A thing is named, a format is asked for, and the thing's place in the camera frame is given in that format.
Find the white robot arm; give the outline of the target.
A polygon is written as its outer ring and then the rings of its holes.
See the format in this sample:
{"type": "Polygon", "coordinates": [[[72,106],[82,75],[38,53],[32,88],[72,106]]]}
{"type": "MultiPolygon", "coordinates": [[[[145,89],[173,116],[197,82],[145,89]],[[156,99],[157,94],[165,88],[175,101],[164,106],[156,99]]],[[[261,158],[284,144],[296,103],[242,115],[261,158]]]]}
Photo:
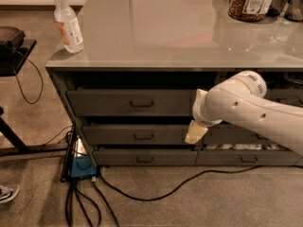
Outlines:
{"type": "Polygon", "coordinates": [[[225,121],[303,155],[303,109],[268,100],[266,92],[266,82],[254,71],[242,71],[208,91],[198,89],[185,142],[197,143],[225,121]]]}

